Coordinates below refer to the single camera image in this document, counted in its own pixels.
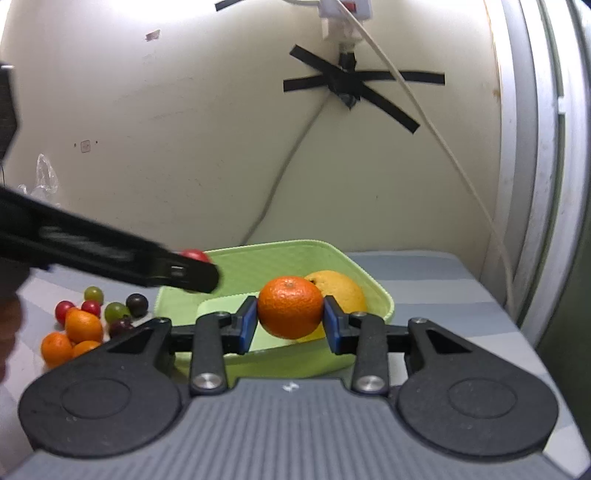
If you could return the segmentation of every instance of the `green basket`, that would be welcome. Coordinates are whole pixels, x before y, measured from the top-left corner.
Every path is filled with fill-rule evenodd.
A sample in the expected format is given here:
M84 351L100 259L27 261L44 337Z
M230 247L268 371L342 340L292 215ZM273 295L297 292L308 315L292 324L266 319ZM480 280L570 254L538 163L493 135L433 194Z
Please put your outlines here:
M188 293L177 288L160 289L154 313L173 325L194 323L197 317L219 310L235 312L248 295L275 277L304 277L319 270L335 270L352 278L363 290L368 312L384 318L394 314L394 302L372 277L343 252L317 240L292 240L271 244L224 248L207 252L222 273L220 286L212 294ZM178 353L176 367L188 374L189 353ZM331 353L326 340L295 343L276 338L258 327L246 355L226 355L228 380L239 377L304 378L349 366L352 355Z

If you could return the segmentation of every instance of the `dark purple grape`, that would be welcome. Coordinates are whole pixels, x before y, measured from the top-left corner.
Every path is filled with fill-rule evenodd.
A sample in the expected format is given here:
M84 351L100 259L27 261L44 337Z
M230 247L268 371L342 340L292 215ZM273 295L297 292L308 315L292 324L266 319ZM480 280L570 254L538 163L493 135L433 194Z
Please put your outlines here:
M132 293L125 301L133 318L141 318L148 313L148 299L141 293Z
M131 324L131 318L123 317L122 319L115 320L109 324L109 336L111 338L121 335L121 333L133 330L134 326Z

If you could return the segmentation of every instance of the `metal screw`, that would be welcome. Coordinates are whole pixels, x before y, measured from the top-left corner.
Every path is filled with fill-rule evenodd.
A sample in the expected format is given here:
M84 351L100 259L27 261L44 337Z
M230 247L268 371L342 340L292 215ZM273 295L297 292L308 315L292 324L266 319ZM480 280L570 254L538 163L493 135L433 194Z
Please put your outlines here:
M375 375L365 375L355 382L357 390L362 392L373 393L382 390L386 382Z
M193 385L204 390L213 390L222 385L222 378L219 375L206 372L193 378Z

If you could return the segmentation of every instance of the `plastic bag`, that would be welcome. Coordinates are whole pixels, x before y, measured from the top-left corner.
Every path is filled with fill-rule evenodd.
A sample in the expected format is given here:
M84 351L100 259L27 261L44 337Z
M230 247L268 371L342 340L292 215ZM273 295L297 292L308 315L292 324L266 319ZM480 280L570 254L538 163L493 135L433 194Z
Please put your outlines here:
M37 157L37 180L35 187L32 189L31 197L44 202L49 203L55 207L59 207L57 203L57 191L60 188L60 182L57 179L56 172L51 166L49 159L41 154ZM19 185L18 190L23 195L27 194L27 186Z

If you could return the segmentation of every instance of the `gray striped tablecloth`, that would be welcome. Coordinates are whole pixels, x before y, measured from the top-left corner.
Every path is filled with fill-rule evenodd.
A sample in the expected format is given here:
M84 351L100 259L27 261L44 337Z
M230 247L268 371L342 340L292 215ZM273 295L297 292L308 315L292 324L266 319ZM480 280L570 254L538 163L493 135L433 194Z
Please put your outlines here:
M468 338L540 377L557 394L560 415L544 453L571 475L590 463L589 452L573 418L546 368L491 295L454 256L439 252L367 252L350 255L379 281L395 302L393 323L406 325L411 317L426 317ZM139 291L153 304L157 289L141 289L92 275L56 267L36 271L20 290L26 315L17 348L9 360L9 374L0 385L0 473L19 464L30 452L17 418L17 402L25 387L41 373L42 338L54 330L53 309L60 300L82 301L83 290L96 285L105 301L125 301ZM391 382L406 378L399 354L391 354Z

